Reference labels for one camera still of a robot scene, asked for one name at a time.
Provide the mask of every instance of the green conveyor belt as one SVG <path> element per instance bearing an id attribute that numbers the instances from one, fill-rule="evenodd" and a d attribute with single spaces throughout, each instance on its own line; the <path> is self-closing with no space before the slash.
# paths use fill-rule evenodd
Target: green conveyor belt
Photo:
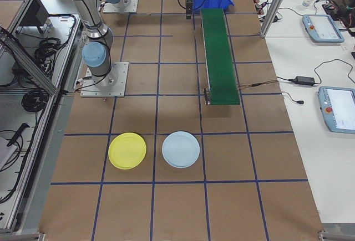
<path id="1" fill-rule="evenodd" d="M 211 105 L 240 104 L 222 8 L 201 10 Z"/>

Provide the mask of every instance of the metal mounting plate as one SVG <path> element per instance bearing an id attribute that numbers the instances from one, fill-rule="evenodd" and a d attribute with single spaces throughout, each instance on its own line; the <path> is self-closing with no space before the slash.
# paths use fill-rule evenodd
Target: metal mounting plate
<path id="1" fill-rule="evenodd" d="M 138 7 L 138 0 L 131 0 L 129 6 L 119 8 L 113 6 L 111 3 L 105 4 L 103 12 L 106 14 L 120 14 L 120 13 L 136 13 Z"/>
<path id="2" fill-rule="evenodd" d="M 90 86 L 81 90 L 81 97 L 90 98 L 107 98 L 107 97 L 124 97 L 126 90 L 127 74 L 128 74 L 129 62 L 115 62 L 112 64 L 112 68 L 118 73 L 118 79 L 115 85 L 109 88 L 108 91 L 102 91 L 96 86 Z M 91 76 L 91 72 L 88 69 L 85 76 Z M 89 86 L 94 82 L 89 79 L 85 80 L 83 87 Z"/>

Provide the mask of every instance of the light blue plate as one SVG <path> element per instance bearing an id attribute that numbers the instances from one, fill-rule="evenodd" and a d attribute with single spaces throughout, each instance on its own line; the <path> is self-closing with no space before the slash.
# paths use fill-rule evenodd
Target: light blue plate
<path id="1" fill-rule="evenodd" d="M 190 133 L 171 133 L 163 142 L 164 160 L 173 167 L 187 168 L 193 165 L 200 155 L 200 144 Z"/>

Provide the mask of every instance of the brown paper floor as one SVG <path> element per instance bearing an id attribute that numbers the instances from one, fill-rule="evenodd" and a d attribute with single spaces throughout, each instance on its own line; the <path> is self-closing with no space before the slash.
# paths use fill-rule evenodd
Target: brown paper floor
<path id="1" fill-rule="evenodd" d="M 227 15 L 240 84 L 276 79 L 252 0 Z M 240 106 L 205 106 L 200 18 L 176 0 L 139 0 L 138 13 L 106 15 L 112 59 L 130 61 L 126 97 L 75 96 L 40 223 L 47 240 L 318 240 L 322 229 L 277 84 L 241 91 Z M 169 166 L 164 138 L 192 133 L 201 154 Z M 139 133 L 144 161 L 109 162 L 110 141 Z"/>

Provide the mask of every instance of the white table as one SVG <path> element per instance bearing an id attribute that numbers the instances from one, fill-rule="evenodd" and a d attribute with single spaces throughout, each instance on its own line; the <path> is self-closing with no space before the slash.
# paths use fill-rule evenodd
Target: white table
<path id="1" fill-rule="evenodd" d="M 314 14 L 313 5 L 303 7 L 303 0 L 283 0 L 300 14 Z M 322 2 L 317 14 L 324 14 Z M 280 10 L 283 20 L 273 23 L 266 36 L 276 74 L 283 78 L 311 76 L 318 81 L 314 68 L 323 61 L 342 59 L 355 67 L 351 52 L 355 39 L 343 32 L 342 44 L 316 44 L 311 41 L 302 17 L 288 9 Z M 325 86 L 355 88 L 348 78 L 350 67 L 340 61 L 323 64 L 317 69 Z M 355 71 L 351 73 L 355 80 Z M 285 104 L 300 148 L 312 193 L 322 223 L 355 223 L 355 135 L 330 132 L 324 123 L 317 97 L 319 87 L 280 83 L 299 105 L 285 95 Z"/>

